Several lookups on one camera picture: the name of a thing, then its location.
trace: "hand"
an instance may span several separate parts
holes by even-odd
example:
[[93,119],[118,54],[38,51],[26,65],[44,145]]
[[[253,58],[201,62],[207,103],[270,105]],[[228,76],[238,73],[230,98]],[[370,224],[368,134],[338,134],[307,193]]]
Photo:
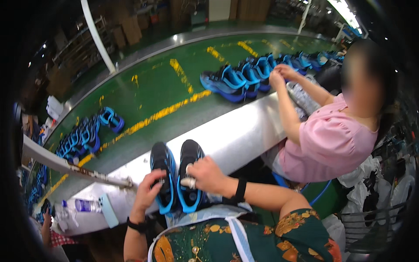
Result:
[[274,68],[274,71],[278,70],[283,78],[288,79],[289,81],[298,82],[298,78],[301,77],[301,74],[292,69],[289,65],[280,64]]
[[44,225],[47,225],[48,227],[51,226],[51,215],[49,214],[49,208],[47,208],[46,213],[42,214],[42,216],[44,217]]
[[223,195],[227,187],[234,187],[230,183],[232,178],[225,176],[212,158],[206,156],[196,161],[188,168],[188,173],[197,181],[195,187],[202,191]]
[[144,177],[143,181],[138,186],[137,196],[135,197],[134,205],[131,209],[131,214],[129,215],[131,222],[139,223],[142,222],[141,220],[144,220],[145,210],[154,203],[162,184],[157,183],[152,189],[150,189],[150,186],[154,184],[156,180],[165,176],[167,176],[166,170],[155,169]]
[[285,88],[285,80],[276,67],[269,75],[269,83],[275,91],[278,91],[280,88]]

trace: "hair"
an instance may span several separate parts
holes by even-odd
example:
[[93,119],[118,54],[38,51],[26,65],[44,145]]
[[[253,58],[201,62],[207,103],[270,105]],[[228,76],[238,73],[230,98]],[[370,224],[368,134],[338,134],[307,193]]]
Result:
[[380,109],[377,145],[390,130],[394,123],[397,108],[395,99],[398,90],[398,78],[396,69],[387,53],[375,42],[369,39],[361,39],[354,43],[348,52],[360,53],[366,62],[367,72],[375,77],[382,86],[383,106]]

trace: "pink blouse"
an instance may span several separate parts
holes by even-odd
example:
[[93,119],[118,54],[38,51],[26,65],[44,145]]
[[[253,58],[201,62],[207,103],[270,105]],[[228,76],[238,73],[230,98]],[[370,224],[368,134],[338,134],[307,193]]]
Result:
[[279,151],[282,170],[295,182],[321,182],[354,171],[371,154],[373,132],[340,110],[342,94],[300,125],[300,146],[287,140]]

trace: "yellow dashed line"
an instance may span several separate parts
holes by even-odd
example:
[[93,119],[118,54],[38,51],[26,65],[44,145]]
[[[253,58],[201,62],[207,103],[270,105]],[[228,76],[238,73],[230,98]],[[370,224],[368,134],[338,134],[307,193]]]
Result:
[[290,46],[290,44],[289,43],[287,43],[287,41],[285,41],[285,40],[283,40],[283,39],[281,39],[280,41],[279,41],[280,43],[282,43],[282,44],[284,44],[286,47],[288,47],[288,48],[290,48],[291,46]]
[[259,54],[257,52],[255,52],[250,46],[246,45],[245,42],[239,41],[237,43],[238,46],[242,47],[243,49],[245,49],[246,51],[248,51],[251,55],[257,57]]
[[297,43],[297,44],[298,44],[299,46],[301,46],[301,47],[303,46],[303,44],[302,44],[302,43],[300,43],[300,42],[299,42],[299,41],[297,41],[297,40],[294,40],[293,42],[294,42],[294,43]]
[[102,107],[102,100],[103,100],[104,98],[105,98],[104,96],[101,96],[101,97],[99,98],[99,106],[100,106],[100,107]]
[[194,92],[194,89],[192,88],[191,83],[188,81],[188,78],[186,77],[185,72],[183,71],[178,60],[170,59],[170,66],[173,67],[178,77],[181,78],[181,82],[184,83],[185,86],[188,88],[189,94],[192,94]]
[[[135,132],[137,132],[138,130],[148,126],[149,124],[151,124],[152,122],[167,116],[168,114],[174,113],[176,112],[179,108],[181,108],[182,106],[185,106],[189,103],[194,103],[196,101],[201,100],[204,97],[207,97],[211,94],[211,91],[209,90],[205,90],[201,93],[197,93],[197,94],[193,94],[193,96],[191,96],[189,99],[185,99],[181,102],[178,102],[172,106],[166,107],[162,110],[160,110],[159,112],[153,114],[152,116],[150,116],[149,118],[144,119],[143,121],[140,121],[138,123],[136,123],[135,125],[133,125],[132,127],[128,128],[127,130],[125,130],[123,133],[121,133],[120,135],[118,135],[117,137],[115,137],[114,139],[112,139],[111,142],[108,143],[104,143],[100,148],[99,151],[97,153],[100,153],[103,151],[103,149],[109,147],[111,144],[115,144],[115,142],[119,141],[121,138],[123,138],[124,136],[128,136],[128,135],[132,135]],[[78,166],[83,166],[85,165],[87,162],[89,162],[90,160],[92,160],[92,158],[94,158],[95,155],[94,154],[89,154],[86,157],[84,157],[82,160],[80,160]],[[45,196],[42,198],[42,200],[38,203],[37,208],[44,203],[44,201],[47,199],[47,197],[49,197],[56,189],[59,185],[62,184],[62,182],[67,179],[68,174],[65,174],[64,176],[62,176],[60,178],[60,180],[54,185],[52,186],[48,192],[45,194]]]
[[224,62],[225,60],[225,58],[219,52],[217,52],[217,50],[215,50],[214,47],[208,47],[207,53],[210,53],[213,57],[217,58],[218,61],[220,62]]
[[151,67],[151,69],[156,69],[156,68],[158,68],[158,67],[160,67],[160,66],[162,66],[163,65],[163,62],[161,62],[160,64],[156,64],[156,65],[154,65],[153,67]]
[[268,42],[268,40],[263,39],[262,43],[266,44],[267,46],[269,46],[272,50],[274,50],[275,52],[279,52],[279,49],[274,47],[274,45],[272,45],[271,43]]
[[133,75],[131,78],[131,82],[137,85],[138,88],[138,75]]

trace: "black wristband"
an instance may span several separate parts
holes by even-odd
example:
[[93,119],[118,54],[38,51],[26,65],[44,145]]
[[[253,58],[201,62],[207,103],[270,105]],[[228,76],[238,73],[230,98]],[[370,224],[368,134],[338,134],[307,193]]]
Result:
[[130,228],[137,230],[138,232],[144,234],[147,231],[148,223],[147,221],[139,224],[134,224],[129,220],[129,217],[127,217],[127,224]]
[[236,194],[230,198],[230,201],[237,205],[244,202],[244,193],[246,192],[247,179],[241,177],[238,179]]

